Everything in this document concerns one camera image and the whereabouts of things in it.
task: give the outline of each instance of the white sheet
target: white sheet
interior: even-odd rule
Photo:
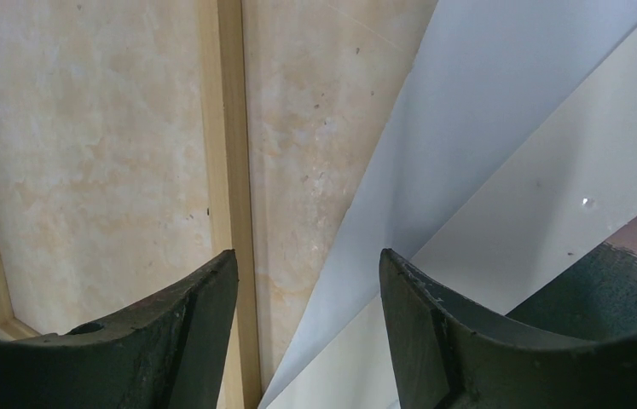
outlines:
[[[504,314],[636,216],[637,30],[412,261],[435,279]],[[365,311],[346,330],[381,333],[366,327],[383,326],[379,310]],[[381,361],[390,363],[385,340],[377,336],[373,344],[352,343],[357,338],[341,332],[287,392],[307,384],[305,379],[319,379],[302,398],[329,394],[346,379],[322,368],[360,350],[374,351],[364,359],[376,367],[386,366]],[[382,382],[389,377],[390,369],[383,377],[372,374]],[[294,403],[300,407],[302,401]],[[371,406],[343,401],[331,407]]]
[[[266,407],[637,24],[637,1],[441,0]]]

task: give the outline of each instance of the scratch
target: scratch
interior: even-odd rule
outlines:
[[[349,20],[353,20],[356,24],[358,24],[359,26],[365,28],[366,30],[368,30],[369,32],[371,32],[374,36],[386,41],[391,47],[393,47],[394,49],[397,49],[401,52],[403,52],[403,50],[401,49],[401,47],[395,45],[394,43],[391,42],[391,40],[389,40],[388,38],[378,34],[377,32],[375,32],[374,30],[371,29],[371,27],[366,26],[365,24],[361,23],[360,21],[354,19],[350,14],[346,13],[345,11],[342,11],[338,8],[336,8],[335,6],[332,6],[331,4],[325,3],[323,2],[323,4],[325,4],[329,9],[332,9],[333,11],[335,11],[338,14],[343,15],[344,17],[346,17]]]

